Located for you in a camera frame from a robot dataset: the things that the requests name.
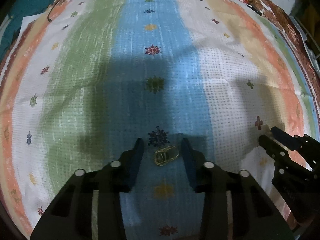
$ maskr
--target patterned bedsheet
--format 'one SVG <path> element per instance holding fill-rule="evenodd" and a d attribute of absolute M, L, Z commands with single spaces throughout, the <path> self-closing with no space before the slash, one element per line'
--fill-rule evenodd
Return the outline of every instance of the patterned bedsheet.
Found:
<path fill-rule="evenodd" d="M 101 169 L 137 137 L 137 183 L 120 196 L 127 239 L 199 232 L 204 195 L 182 158 L 154 163 L 183 137 L 221 168 L 249 170 L 288 216 L 258 137 L 277 126 L 319 140 L 319 85 L 301 38 L 246 2 L 65 0 L 51 23 L 48 11 L 24 19 L 0 65 L 0 186 L 27 237 L 76 169 Z"/>

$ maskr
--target green stripe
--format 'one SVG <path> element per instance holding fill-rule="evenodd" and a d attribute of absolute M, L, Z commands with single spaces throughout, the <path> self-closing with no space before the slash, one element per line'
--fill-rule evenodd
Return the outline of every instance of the green stripe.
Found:
<path fill-rule="evenodd" d="M 102 83 L 125 0 L 95 0 L 63 43 L 44 95 L 38 134 L 47 147 L 53 198 L 79 168 L 102 168 Z"/>
<path fill-rule="evenodd" d="M 303 84 L 303 80 L 301 78 L 301 76 L 299 75 L 299 72 L 297 70 L 297 66 L 293 61 L 293 58 L 290 56 L 290 53 L 284 43 L 284 41 L 282 40 L 282 38 L 279 36 L 279 34 L 272 28 L 271 23 L 268 22 L 266 19 L 259 17 L 260 21 L 271 31 L 271 33 L 276 37 L 276 41 L 279 45 L 279 49 L 281 50 L 281 52 L 283 53 L 284 57 L 286 58 L 287 62 L 289 63 L 294 75 L 296 76 L 296 79 L 301 87 L 301 94 L 300 97 L 304 103 L 304 105 L 306 106 L 307 109 L 307 115 L 308 115 L 308 123 L 309 124 L 314 124 L 314 119 L 313 119 L 313 115 L 312 115 L 312 110 L 310 107 L 310 102 L 308 97 L 312 97 L 310 95 L 310 93 L 306 90 L 305 85 Z M 310 127 L 310 132 L 311 132 L 311 137 L 312 138 L 316 138 L 316 129 L 314 125 L 309 125 Z"/>

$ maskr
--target red cross pattern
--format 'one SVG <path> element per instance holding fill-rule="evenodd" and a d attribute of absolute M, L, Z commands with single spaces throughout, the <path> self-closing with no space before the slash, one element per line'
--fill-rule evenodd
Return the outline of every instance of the red cross pattern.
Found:
<path fill-rule="evenodd" d="M 257 116 L 257 121 L 254 122 L 254 125 L 258 127 L 258 130 L 261 130 L 262 124 L 262 120 L 260 120 L 260 117 Z"/>

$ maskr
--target teal cloth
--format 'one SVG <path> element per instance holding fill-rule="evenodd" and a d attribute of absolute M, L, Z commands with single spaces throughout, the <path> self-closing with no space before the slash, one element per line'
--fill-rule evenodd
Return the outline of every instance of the teal cloth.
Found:
<path fill-rule="evenodd" d="M 44 12 L 54 0 L 16 0 L 10 11 L 9 18 L 12 18 L 6 27 L 0 43 L 0 60 L 9 49 L 12 41 L 18 36 L 22 19 Z"/>

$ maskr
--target orange stripe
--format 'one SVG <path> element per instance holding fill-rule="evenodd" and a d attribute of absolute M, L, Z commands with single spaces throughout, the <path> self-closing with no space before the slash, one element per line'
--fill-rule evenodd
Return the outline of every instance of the orange stripe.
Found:
<path fill-rule="evenodd" d="M 57 5 L 51 13 L 51 19 L 55 19 L 66 8 L 68 2 L 61 5 Z M 32 26 L 28 37 L 18 51 L 18 54 L 12 64 L 12 68 L 8 74 L 4 91 L 0 100 L 0 112 L 2 113 L 2 131 L 8 128 L 9 135 L 2 136 L 2 170 L 4 171 L 4 177 L 6 181 L 1 181 L 1 188 L 3 192 L 6 192 L 6 205 L 12 220 L 17 227 L 26 236 L 30 236 L 33 228 L 31 227 L 29 220 L 24 212 L 24 206 L 22 203 L 22 195 L 19 189 L 18 182 L 15 178 L 14 167 L 12 163 L 12 110 L 14 106 L 14 100 L 18 93 L 20 82 L 24 75 L 24 72 L 29 64 L 33 53 L 42 41 L 42 38 L 46 32 L 49 22 L 46 19 L 46 15 L 42 15 Z"/>
<path fill-rule="evenodd" d="M 260 26 L 246 13 L 246 11 L 240 5 L 232 1 L 228 0 L 226 2 L 235 10 L 238 16 L 244 20 L 247 29 L 252 32 L 253 36 L 260 41 L 261 46 L 265 49 L 265 52 L 267 54 L 268 62 L 270 62 L 270 64 L 279 73 L 279 75 L 274 78 L 278 79 L 277 84 L 282 94 L 283 101 L 286 105 L 289 126 L 285 127 L 285 131 L 292 136 L 296 134 L 303 136 L 303 118 L 298 118 L 297 116 L 297 111 L 302 113 L 302 107 L 297 95 L 294 93 L 295 88 L 290 73 L 286 67 L 283 68 L 283 66 L 285 66 L 285 63 L 283 62 L 280 55 L 276 52 L 270 41 L 267 40 Z M 306 162 L 300 154 L 298 154 L 297 152 L 291 152 L 290 157 L 292 158 L 292 160 L 305 167 Z"/>

